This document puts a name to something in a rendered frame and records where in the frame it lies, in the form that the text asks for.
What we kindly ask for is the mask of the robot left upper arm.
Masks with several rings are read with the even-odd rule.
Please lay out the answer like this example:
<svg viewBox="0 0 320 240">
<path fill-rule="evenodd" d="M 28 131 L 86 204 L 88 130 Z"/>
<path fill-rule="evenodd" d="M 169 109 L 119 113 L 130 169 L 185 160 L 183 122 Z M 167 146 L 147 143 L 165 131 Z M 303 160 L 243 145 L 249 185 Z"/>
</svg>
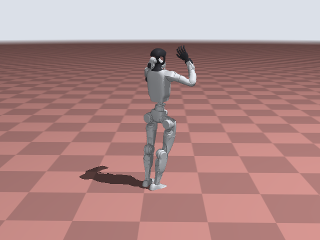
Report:
<svg viewBox="0 0 320 240">
<path fill-rule="evenodd" d="M 161 63 L 162 63 L 162 62 L 163 62 L 163 60 L 161 60 Z M 165 66 L 166 66 L 166 62 L 165 62 L 163 65 L 161 65 L 162 68 L 165 68 Z M 147 77 L 147 72 L 148 72 L 149 69 L 151 69 L 151 68 L 146 67 L 146 68 L 144 69 L 144 75 L 145 75 L 145 77 Z"/>
</svg>

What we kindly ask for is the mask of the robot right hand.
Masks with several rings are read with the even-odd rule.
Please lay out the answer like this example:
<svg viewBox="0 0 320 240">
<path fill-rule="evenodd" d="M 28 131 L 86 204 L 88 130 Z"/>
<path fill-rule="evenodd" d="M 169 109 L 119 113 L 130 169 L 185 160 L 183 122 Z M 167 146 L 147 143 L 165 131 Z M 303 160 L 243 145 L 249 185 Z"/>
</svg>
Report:
<svg viewBox="0 0 320 240">
<path fill-rule="evenodd" d="M 181 50 L 180 50 L 181 49 Z M 185 50 L 185 45 L 183 45 L 183 48 L 182 48 L 182 45 L 180 46 L 180 47 L 178 47 L 177 49 L 177 52 L 178 52 L 178 54 L 180 55 L 178 55 L 178 54 L 176 54 L 177 55 L 177 57 L 178 58 L 180 58 L 180 59 L 182 59 L 183 61 L 185 61 L 185 64 L 186 64 L 186 62 L 188 62 L 188 61 L 190 61 L 192 64 L 193 64 L 193 61 L 191 60 L 191 58 L 189 58 L 189 56 L 188 56 L 188 53 L 186 52 L 186 50 Z M 178 51 L 179 50 L 179 51 Z M 184 51 L 183 51 L 184 50 Z"/>
</svg>

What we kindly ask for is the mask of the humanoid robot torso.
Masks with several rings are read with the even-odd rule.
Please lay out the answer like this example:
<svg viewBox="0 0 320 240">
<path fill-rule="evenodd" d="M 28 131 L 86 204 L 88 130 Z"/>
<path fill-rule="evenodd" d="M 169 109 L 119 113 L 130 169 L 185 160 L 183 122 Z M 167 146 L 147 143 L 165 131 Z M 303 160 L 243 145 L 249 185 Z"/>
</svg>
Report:
<svg viewBox="0 0 320 240">
<path fill-rule="evenodd" d="M 168 71 L 166 68 L 161 67 L 161 71 L 152 71 L 154 67 L 147 71 L 147 88 L 150 100 L 156 102 L 155 108 L 151 110 L 151 120 L 156 123 L 163 123 L 163 116 L 168 115 L 165 110 L 165 103 L 169 100 L 171 93 L 171 81 L 165 77 Z"/>
</svg>

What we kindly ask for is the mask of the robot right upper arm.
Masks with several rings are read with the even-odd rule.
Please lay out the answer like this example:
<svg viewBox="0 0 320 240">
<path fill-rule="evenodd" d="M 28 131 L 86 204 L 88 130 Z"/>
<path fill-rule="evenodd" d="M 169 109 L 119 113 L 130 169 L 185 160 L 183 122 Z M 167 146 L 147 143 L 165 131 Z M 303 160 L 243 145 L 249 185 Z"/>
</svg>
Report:
<svg viewBox="0 0 320 240">
<path fill-rule="evenodd" d="M 190 86 L 190 87 L 193 87 L 196 84 L 196 82 L 190 83 L 189 79 L 185 78 L 184 76 L 182 76 L 180 74 L 177 74 L 175 71 L 166 71 L 164 76 L 166 77 L 166 79 L 169 82 L 175 81 L 175 82 L 178 82 L 178 83 Z"/>
</svg>

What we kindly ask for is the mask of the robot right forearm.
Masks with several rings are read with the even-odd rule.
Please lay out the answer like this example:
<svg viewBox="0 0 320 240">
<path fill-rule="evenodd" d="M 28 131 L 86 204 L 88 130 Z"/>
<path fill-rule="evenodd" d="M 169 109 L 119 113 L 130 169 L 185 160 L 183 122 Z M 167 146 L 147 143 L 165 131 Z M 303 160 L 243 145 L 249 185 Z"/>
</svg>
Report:
<svg viewBox="0 0 320 240">
<path fill-rule="evenodd" d="M 188 69 L 188 77 L 189 77 L 189 82 L 194 84 L 196 82 L 197 74 L 195 73 L 195 66 L 194 63 L 192 64 L 189 61 L 186 62 L 187 69 Z"/>
</svg>

